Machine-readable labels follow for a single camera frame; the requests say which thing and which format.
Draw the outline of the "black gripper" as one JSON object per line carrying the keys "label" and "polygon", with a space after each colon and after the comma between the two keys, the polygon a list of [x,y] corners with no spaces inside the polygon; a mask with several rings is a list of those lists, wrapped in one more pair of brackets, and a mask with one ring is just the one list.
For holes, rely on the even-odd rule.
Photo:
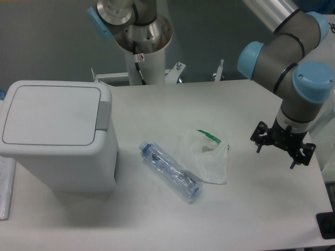
{"label": "black gripper", "polygon": [[285,150],[293,159],[290,169],[296,165],[308,166],[316,145],[313,143],[303,143],[307,131],[296,133],[290,125],[281,126],[276,118],[273,126],[269,128],[267,124],[260,121],[252,133],[250,140],[257,146],[257,153],[260,153],[263,146],[275,145]]}

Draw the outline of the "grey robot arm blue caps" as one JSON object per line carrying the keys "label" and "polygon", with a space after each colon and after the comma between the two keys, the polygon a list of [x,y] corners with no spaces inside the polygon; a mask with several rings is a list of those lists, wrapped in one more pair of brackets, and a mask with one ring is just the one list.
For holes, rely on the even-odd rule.
{"label": "grey robot arm blue caps", "polygon": [[[270,29],[269,44],[249,43],[237,68],[246,78],[281,98],[271,127],[260,122],[251,140],[258,148],[272,145],[287,152],[292,165],[308,165],[316,146],[304,137],[334,86],[328,65],[305,61],[326,38],[325,17],[305,13],[292,1],[246,1],[247,7]],[[169,21],[157,12],[156,1],[97,1],[87,10],[96,31],[115,39],[127,59],[131,85],[166,84],[177,71],[165,71],[165,48],[172,38]]]}

